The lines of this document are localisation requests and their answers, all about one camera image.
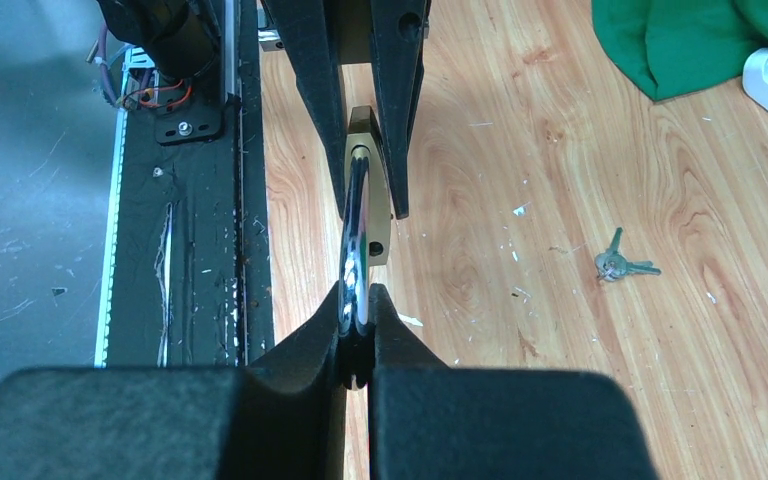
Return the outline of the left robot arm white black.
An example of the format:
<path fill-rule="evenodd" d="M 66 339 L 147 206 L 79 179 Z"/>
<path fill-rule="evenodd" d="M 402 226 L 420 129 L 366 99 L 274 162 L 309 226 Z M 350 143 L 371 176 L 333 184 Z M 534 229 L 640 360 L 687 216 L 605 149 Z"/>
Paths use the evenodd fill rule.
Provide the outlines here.
<path fill-rule="evenodd" d="M 102 1 L 117 39 L 142 47 L 176 80 L 218 58 L 218 23 L 202 1 Z M 396 218 L 409 214 L 408 152 L 424 77 L 428 1 L 266 1 L 296 87 L 324 147 L 337 203 L 344 202 L 348 109 L 342 66 L 371 67 L 383 162 Z"/>

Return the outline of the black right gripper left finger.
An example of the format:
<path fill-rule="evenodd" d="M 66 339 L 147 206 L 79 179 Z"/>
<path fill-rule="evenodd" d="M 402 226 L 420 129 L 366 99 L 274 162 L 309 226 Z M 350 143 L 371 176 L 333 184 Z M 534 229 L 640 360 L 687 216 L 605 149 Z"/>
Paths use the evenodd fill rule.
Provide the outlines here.
<path fill-rule="evenodd" d="M 0 383 L 0 479 L 339 479 L 338 293 L 246 367 L 33 368 Z"/>

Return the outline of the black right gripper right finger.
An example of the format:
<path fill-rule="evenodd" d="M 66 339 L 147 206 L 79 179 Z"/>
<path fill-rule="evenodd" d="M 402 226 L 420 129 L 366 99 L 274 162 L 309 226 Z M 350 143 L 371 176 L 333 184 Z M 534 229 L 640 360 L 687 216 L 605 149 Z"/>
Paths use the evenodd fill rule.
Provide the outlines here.
<path fill-rule="evenodd" d="M 374 479 L 654 479 L 636 411 L 593 371 L 453 368 L 400 319 L 385 286 L 369 386 Z"/>

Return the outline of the silver key bunch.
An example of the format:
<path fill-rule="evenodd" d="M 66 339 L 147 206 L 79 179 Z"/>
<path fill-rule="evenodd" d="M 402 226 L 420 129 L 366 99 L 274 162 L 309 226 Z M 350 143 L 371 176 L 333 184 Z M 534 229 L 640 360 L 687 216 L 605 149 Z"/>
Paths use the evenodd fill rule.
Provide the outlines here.
<path fill-rule="evenodd" d="M 615 282 L 631 275 L 660 275 L 662 271 L 651 261 L 632 262 L 621 254 L 622 234 L 623 228 L 617 227 L 609 246 L 594 258 L 597 279 Z"/>

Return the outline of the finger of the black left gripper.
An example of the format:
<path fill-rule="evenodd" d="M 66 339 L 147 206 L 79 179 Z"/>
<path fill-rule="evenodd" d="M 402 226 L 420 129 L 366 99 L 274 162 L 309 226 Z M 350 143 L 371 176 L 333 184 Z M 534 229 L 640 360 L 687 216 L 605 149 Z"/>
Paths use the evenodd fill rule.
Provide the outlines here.
<path fill-rule="evenodd" d="M 338 61 L 337 12 L 329 0 L 264 0 L 296 87 L 322 142 L 338 214 L 344 214 L 346 105 Z"/>
<path fill-rule="evenodd" d="M 431 3 L 372 1 L 371 65 L 394 215 L 409 215 L 408 152 L 424 77 Z"/>

